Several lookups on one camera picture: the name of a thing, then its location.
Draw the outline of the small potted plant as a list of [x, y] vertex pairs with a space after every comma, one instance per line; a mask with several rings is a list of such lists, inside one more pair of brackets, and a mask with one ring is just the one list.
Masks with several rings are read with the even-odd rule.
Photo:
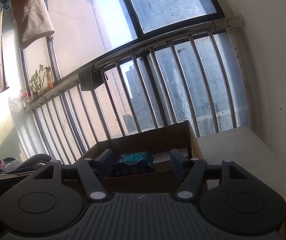
[[42, 64], [39, 65], [39, 69], [35, 70], [29, 81], [29, 88], [32, 94], [40, 94], [42, 91], [45, 80], [45, 68]]

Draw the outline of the dark cloth on railing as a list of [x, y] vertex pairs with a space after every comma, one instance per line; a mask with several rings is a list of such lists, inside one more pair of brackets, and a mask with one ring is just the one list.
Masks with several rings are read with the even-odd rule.
[[78, 72], [82, 91], [93, 91], [104, 84], [104, 78], [100, 71], [95, 70], [94, 64]]

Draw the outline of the red bottle on sill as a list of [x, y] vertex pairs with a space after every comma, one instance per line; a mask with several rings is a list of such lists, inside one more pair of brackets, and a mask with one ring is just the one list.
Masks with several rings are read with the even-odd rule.
[[23, 99], [25, 101], [27, 101], [29, 99], [29, 97], [30, 97], [29, 91], [28, 91], [27, 87], [25, 86], [24, 91], [23, 91]]

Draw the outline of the orange bottle on sill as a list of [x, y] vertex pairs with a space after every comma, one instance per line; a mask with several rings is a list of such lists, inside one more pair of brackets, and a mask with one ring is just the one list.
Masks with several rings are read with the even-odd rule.
[[46, 87], [48, 90], [54, 87], [53, 76], [51, 67], [45, 67]]

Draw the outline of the white side table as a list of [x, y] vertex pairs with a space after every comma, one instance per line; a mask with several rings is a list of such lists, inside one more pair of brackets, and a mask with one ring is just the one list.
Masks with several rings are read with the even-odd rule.
[[196, 139], [202, 157], [213, 165], [232, 160], [279, 193], [286, 202], [286, 166], [247, 127]]

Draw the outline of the beige hanging towel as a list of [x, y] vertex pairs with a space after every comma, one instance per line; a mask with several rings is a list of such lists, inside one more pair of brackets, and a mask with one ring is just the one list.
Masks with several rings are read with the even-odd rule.
[[44, 0], [11, 0], [11, 5], [21, 49], [55, 33]]

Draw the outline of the white flat box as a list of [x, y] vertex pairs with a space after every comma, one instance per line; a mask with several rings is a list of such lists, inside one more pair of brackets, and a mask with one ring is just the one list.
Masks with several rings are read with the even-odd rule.
[[153, 159], [153, 167], [155, 171], [163, 171], [171, 169], [170, 152], [157, 153]]

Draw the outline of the blue wet wipes pack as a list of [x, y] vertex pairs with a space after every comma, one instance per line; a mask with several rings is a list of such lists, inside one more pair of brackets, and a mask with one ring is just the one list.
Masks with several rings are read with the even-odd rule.
[[121, 155], [111, 166], [107, 177], [126, 177], [155, 172], [153, 159], [153, 155], [148, 151]]

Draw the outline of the metal window railing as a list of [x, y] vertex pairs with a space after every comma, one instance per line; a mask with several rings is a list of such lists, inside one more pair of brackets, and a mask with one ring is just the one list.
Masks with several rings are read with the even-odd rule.
[[73, 163], [100, 141], [188, 121], [196, 137], [250, 126], [249, 96], [234, 30], [242, 16], [150, 38], [101, 59], [103, 79], [83, 91], [71, 74], [32, 113], [46, 153]]

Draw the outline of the brown cardboard box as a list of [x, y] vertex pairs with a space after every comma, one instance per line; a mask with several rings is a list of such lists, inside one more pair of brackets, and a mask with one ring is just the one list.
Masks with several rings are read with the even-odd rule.
[[202, 158], [189, 121], [100, 141], [83, 157], [112, 151], [113, 165], [101, 181], [108, 193], [174, 193], [181, 184], [170, 165], [174, 149], [188, 159]]

